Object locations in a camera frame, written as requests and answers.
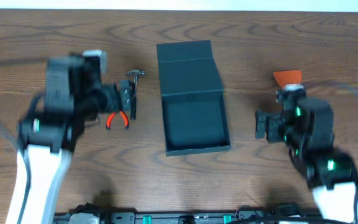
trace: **pliers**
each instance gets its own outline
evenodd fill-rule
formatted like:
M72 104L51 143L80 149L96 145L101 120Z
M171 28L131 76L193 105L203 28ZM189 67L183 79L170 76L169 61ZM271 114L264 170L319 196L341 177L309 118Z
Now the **pliers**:
M123 112L122 110L119 111L119 114L121 115L122 119L124 120L124 124L125 124L125 129L129 128L129 120L127 115L125 114L125 112ZM114 119L114 116L116 115L116 113L111 113L109 115L109 117L107 118L106 121L106 130L110 130L111 127L111 121Z

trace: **orange object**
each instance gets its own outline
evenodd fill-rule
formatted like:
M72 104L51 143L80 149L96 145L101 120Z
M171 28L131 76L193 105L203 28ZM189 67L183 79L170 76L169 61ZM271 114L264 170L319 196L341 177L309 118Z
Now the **orange object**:
M273 72L276 82L284 88L288 84L300 84L302 82L301 70Z
M125 129L128 129L129 128L129 120L128 120L127 115L123 111L119 111L119 114L121 115L121 117L124 120ZM111 113L110 116L107 118L107 121L106 121L106 129L107 130L110 130L111 121L114 119L115 115L116 115L116 113Z

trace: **white wall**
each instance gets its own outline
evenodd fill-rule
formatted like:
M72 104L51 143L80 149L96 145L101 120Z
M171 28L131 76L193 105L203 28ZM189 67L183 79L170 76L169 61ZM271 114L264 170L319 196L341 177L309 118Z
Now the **white wall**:
M0 0L0 8L358 12L358 0Z

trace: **black box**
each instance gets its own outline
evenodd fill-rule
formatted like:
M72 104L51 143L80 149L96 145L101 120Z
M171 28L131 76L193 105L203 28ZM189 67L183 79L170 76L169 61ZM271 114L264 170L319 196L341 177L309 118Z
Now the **black box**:
M209 40L157 44L167 156L231 148Z

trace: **wooden table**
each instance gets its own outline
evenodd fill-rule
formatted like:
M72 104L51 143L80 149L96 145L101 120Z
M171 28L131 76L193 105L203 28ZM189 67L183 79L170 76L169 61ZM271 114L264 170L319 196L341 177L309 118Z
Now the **wooden table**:
M233 148L166 157L155 44L205 39L212 41L225 86ZM93 127L77 142L59 212L86 202L138 211L281 202L313 207L284 144L255 139L254 111L280 109L277 70L301 69L312 86L308 93L332 104L335 143L358 165L358 101L319 85L337 80L358 88L358 14L0 10L0 119L6 126L14 131L32 95L45 87L47 58L87 49L108 52L106 83L135 68L147 74L139 80L130 129L115 121L111 131ZM9 143L0 138L0 223L16 178L16 155L2 149Z

